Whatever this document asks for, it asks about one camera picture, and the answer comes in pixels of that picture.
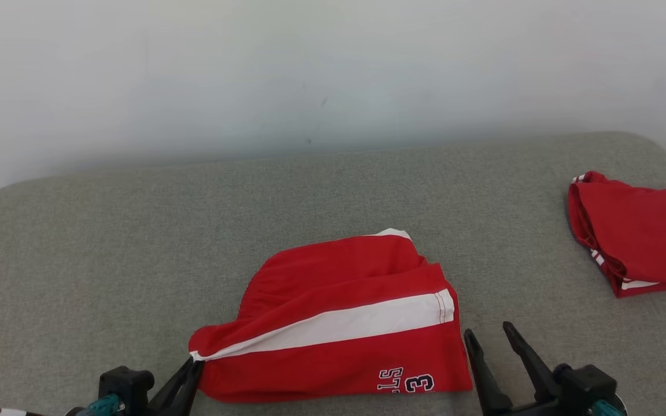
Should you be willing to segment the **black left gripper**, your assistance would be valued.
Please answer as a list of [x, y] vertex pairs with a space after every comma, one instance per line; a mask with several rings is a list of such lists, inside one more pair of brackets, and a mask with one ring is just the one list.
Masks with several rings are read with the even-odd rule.
[[170, 377], [169, 381], [148, 403], [143, 416], [188, 416], [195, 401], [198, 385], [204, 370], [204, 361], [187, 361]]

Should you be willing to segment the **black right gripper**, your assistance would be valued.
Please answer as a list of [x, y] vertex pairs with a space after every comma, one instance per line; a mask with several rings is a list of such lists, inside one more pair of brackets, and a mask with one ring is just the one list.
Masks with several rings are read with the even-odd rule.
[[464, 343], [469, 358], [474, 387], [484, 415], [565, 415], [558, 406], [558, 384], [553, 372], [540, 358], [523, 335], [509, 321], [502, 324], [513, 352], [519, 356], [534, 387], [536, 402], [513, 407], [510, 398], [502, 392], [488, 364], [478, 338], [471, 329], [464, 332]]

